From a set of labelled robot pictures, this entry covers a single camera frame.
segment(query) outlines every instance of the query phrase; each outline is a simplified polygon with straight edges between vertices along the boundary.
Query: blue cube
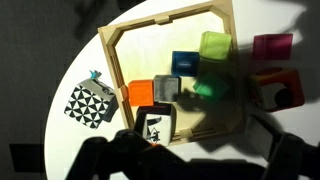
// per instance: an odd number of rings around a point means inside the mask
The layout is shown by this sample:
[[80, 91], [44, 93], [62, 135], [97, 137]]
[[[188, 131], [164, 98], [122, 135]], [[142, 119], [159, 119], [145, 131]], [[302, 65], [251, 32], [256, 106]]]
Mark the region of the blue cube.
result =
[[174, 76], [197, 76], [199, 59], [198, 52], [173, 51], [171, 74]]

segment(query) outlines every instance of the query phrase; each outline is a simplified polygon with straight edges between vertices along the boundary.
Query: wooden frame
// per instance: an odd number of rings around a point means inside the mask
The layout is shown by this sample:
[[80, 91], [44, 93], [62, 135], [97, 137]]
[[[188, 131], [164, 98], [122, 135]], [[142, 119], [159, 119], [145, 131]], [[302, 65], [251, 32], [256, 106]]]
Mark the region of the wooden frame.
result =
[[[126, 128], [134, 127], [134, 116], [128, 100], [128, 90], [120, 67], [118, 54], [116, 51], [116, 44], [122, 37], [122, 35], [130, 30], [144, 28], [151, 25], [166, 25], [170, 24], [173, 20], [184, 18], [188, 16], [194, 16], [201, 13], [212, 12], [219, 16], [223, 21], [224, 33], [232, 36], [232, 63], [235, 67], [238, 67], [237, 61], [237, 41], [235, 24], [233, 18], [232, 2], [231, 0], [214, 0], [206, 3], [192, 5], [177, 10], [172, 10], [120, 24], [109, 25], [100, 27], [98, 29], [104, 52], [106, 55], [107, 63], [110, 69], [110, 74], [114, 83], [115, 93], [119, 103], [119, 108], [124, 119]], [[238, 87], [240, 80], [238, 78], [238, 68], [235, 68], [235, 84]], [[174, 137], [170, 144], [197, 141], [199, 139], [218, 136], [222, 134], [235, 133], [243, 130], [244, 118], [243, 118], [243, 106], [239, 91], [236, 91], [237, 108], [239, 114], [234, 117], [232, 125], [218, 124], [214, 128], [210, 129], [182, 129], [174, 134]]]

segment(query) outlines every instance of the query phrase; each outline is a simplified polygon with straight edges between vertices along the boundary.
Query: geometric pattern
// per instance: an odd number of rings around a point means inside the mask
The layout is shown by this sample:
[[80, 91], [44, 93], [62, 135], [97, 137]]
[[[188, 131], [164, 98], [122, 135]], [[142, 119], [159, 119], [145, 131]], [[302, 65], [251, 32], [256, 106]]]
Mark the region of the geometric pattern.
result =
[[108, 105], [108, 101], [77, 85], [64, 113], [92, 129], [97, 129], [104, 120]]

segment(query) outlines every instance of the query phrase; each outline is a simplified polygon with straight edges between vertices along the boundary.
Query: toy block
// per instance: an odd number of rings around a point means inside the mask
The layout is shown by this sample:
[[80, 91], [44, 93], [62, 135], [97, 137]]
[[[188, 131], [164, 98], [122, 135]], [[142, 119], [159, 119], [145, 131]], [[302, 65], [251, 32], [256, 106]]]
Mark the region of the toy block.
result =
[[154, 106], [139, 107], [135, 130], [152, 144], [169, 145], [173, 136], [173, 108], [171, 104], [155, 103]]
[[156, 75], [153, 87], [154, 101], [175, 102], [181, 93], [181, 78], [171, 75]]
[[268, 112], [303, 105], [304, 95], [298, 71], [269, 68], [251, 75], [250, 97], [258, 107]]
[[212, 73], [202, 75], [193, 85], [197, 94], [212, 102], [219, 101], [228, 88], [229, 84]]
[[209, 31], [202, 33], [200, 57], [217, 61], [228, 60], [231, 39], [230, 34]]
[[252, 59], [288, 60], [292, 46], [292, 34], [265, 34], [254, 37]]
[[153, 105], [153, 80], [133, 80], [129, 83], [131, 106]]
[[173, 51], [171, 74], [174, 76], [197, 76], [198, 52]]

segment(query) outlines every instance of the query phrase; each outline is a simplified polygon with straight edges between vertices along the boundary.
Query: black and white patterned cube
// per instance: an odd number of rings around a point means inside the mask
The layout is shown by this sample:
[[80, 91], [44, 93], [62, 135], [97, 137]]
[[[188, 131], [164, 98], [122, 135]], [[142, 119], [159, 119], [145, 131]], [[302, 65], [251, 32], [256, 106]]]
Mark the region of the black and white patterned cube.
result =
[[96, 79], [78, 84], [65, 108], [65, 114], [92, 128], [110, 122], [118, 104], [113, 89]]

